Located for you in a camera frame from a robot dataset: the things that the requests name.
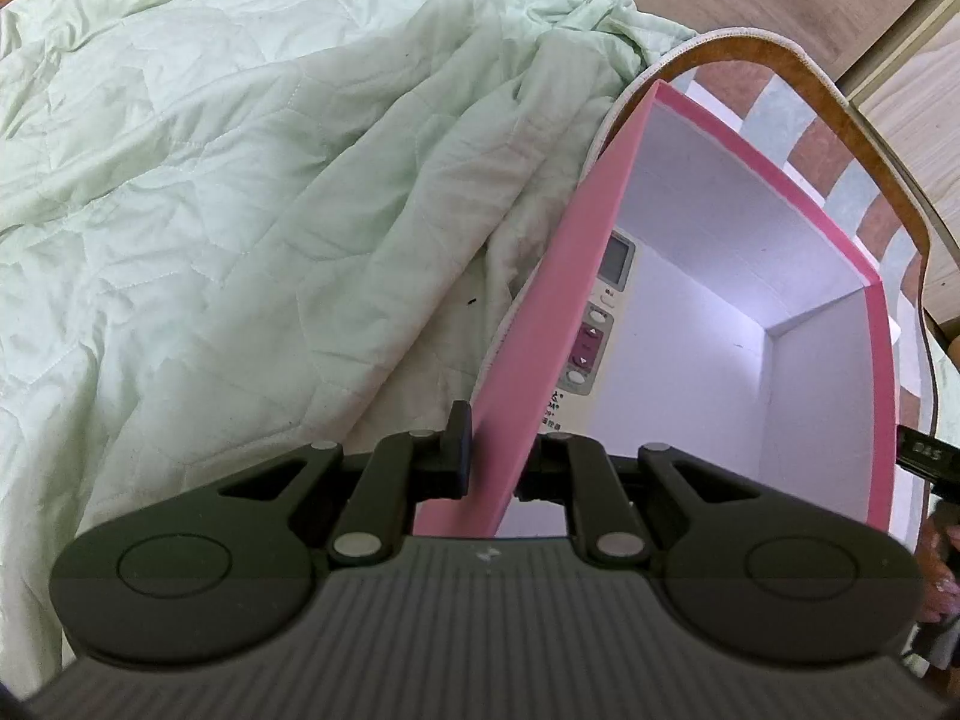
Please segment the light green quilted blanket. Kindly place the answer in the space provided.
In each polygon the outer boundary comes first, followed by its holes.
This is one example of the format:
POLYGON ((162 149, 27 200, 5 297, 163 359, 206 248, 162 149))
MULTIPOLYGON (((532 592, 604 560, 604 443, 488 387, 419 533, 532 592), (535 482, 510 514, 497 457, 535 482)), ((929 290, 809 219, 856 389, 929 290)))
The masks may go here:
POLYGON ((88 528, 444 421, 615 99, 633 0, 13 0, 2 11, 2 681, 62 668, 88 528))

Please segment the pink cardboard box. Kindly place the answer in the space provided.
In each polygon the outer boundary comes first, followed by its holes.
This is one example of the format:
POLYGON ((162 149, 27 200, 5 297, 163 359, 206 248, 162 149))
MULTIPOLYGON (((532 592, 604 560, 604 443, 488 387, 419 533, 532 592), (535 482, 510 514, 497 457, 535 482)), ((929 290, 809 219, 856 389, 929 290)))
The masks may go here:
POLYGON ((630 299, 581 436, 609 454, 669 444, 885 528, 895 366, 878 271, 825 211, 667 83, 583 183, 491 348, 473 397, 469 494, 421 507, 427 536, 548 535, 511 499, 616 227, 638 243, 630 299))

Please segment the checkered mat with brown border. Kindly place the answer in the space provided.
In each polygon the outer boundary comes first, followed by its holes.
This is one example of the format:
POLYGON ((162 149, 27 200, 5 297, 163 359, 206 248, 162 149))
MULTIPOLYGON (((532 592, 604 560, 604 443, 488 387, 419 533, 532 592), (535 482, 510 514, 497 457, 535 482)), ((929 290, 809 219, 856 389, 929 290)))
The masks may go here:
MULTIPOLYGON (((686 94, 766 156, 825 211, 878 271, 895 366, 895 434, 931 426, 935 401, 919 300, 929 236, 892 161, 827 76, 799 49, 763 32, 718 31, 675 50, 625 89, 597 133, 589 169, 656 83, 686 94)), ((923 484, 893 465, 884 530, 913 543, 923 484)))

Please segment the cream remote control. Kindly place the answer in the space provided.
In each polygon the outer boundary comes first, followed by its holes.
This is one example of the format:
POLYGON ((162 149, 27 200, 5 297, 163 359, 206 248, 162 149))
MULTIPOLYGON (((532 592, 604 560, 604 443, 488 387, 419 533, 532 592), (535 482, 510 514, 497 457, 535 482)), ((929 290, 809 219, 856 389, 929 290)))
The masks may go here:
POLYGON ((550 395, 539 433, 584 434, 599 399, 602 364, 613 349, 617 323, 630 299, 638 243, 625 231, 610 232, 578 332, 550 395))

